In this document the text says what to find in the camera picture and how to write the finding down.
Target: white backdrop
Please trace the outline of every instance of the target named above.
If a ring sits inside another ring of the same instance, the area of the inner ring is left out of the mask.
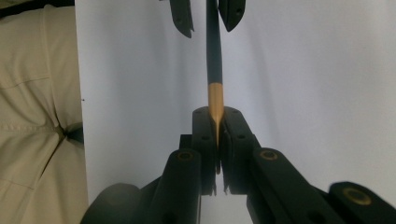
[[[207,105],[205,1],[192,39],[169,2],[77,1],[90,201],[160,176]],[[396,205],[396,1],[247,0],[221,24],[224,101],[314,186],[349,180]],[[249,223],[245,197],[204,197],[201,223]]]

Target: pencil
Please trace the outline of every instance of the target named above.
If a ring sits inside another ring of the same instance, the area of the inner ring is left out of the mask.
[[[209,114],[215,122],[216,144],[224,114],[218,1],[206,0],[206,66]]]

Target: khaki pants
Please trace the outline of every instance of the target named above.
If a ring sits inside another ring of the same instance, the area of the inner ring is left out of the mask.
[[[88,206],[73,7],[0,19],[0,223],[79,223]]]

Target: person's leg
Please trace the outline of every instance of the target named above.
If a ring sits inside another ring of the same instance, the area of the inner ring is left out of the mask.
[[[0,223],[79,223],[88,206],[72,7],[0,20]]]

